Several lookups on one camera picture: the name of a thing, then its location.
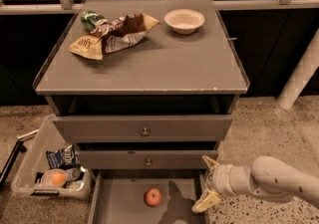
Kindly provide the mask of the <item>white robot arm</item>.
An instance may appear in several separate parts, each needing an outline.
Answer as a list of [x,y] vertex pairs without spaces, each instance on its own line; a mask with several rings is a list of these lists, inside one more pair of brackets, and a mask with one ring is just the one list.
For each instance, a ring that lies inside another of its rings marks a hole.
[[[277,102],[290,109],[319,67],[319,30],[315,33]],[[248,195],[269,202],[286,203],[298,197],[319,206],[319,178],[306,174],[271,156],[260,156],[249,166],[219,164],[204,156],[207,165],[203,191],[192,206],[203,212],[222,199]]]

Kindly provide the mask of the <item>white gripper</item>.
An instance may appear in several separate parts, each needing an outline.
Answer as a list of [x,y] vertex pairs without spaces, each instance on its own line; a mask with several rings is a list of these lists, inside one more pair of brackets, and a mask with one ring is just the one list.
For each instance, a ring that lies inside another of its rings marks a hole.
[[204,212],[218,204],[222,197],[232,197],[233,190],[230,185],[230,164],[219,165],[219,163],[207,155],[202,156],[203,161],[212,170],[212,186],[215,191],[204,190],[200,198],[194,203],[191,210],[195,213]]

